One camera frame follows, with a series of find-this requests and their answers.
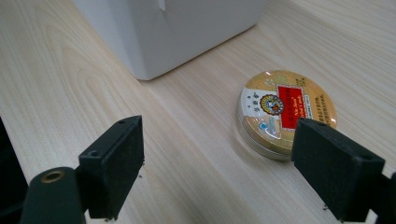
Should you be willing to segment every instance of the white container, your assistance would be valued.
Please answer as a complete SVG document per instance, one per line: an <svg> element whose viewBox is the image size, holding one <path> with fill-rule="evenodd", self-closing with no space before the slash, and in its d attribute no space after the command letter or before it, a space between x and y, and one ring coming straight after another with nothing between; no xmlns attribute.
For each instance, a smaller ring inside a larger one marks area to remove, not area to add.
<svg viewBox="0 0 396 224"><path fill-rule="evenodd" d="M149 80L254 25L266 0L74 0L138 79Z"/></svg>

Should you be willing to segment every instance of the gold tin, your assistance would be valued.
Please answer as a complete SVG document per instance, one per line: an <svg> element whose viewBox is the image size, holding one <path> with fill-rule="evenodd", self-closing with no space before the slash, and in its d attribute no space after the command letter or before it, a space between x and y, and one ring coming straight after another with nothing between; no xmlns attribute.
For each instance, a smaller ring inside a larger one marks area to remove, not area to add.
<svg viewBox="0 0 396 224"><path fill-rule="evenodd" d="M290 159L298 118L336 126L336 113L327 93L311 79L289 71L268 71L253 77L238 104L239 131L265 157Z"/></svg>

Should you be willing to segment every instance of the circular emblem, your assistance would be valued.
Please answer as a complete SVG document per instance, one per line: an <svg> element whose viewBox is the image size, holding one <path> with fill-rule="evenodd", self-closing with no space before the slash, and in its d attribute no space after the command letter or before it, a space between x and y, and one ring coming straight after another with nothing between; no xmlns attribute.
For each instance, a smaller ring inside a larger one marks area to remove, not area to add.
<svg viewBox="0 0 396 224"><path fill-rule="evenodd" d="M269 115L279 115L283 112L285 106L282 100L276 95L264 95L260 100L262 110Z"/></svg>

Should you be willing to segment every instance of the black mount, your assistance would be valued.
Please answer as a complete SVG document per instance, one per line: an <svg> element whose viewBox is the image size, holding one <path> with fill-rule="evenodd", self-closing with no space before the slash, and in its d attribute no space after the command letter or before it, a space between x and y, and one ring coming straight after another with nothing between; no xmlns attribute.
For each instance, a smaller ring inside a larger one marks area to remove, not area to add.
<svg viewBox="0 0 396 224"><path fill-rule="evenodd" d="M396 223L396 173L382 175L385 160L312 119L299 119L291 159L341 221L364 222L369 209L377 224Z"/></svg>
<svg viewBox="0 0 396 224"><path fill-rule="evenodd" d="M21 224L81 224L117 219L144 162L140 116L111 126L79 156L76 170L58 167L36 176L28 189Z"/></svg>

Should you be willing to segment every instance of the light wood grain surface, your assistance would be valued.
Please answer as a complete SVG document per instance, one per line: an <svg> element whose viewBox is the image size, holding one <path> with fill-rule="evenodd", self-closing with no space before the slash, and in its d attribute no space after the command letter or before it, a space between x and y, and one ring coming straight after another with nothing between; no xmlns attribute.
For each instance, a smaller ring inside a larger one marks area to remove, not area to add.
<svg viewBox="0 0 396 224"><path fill-rule="evenodd" d="M151 81L134 79L71 1L0 1L0 116L27 180L77 167L112 123L143 116L146 165L120 224L338 223L291 162L239 136L240 91L274 69L317 82L337 129L396 171L393 0L271 0L256 26Z"/></svg>

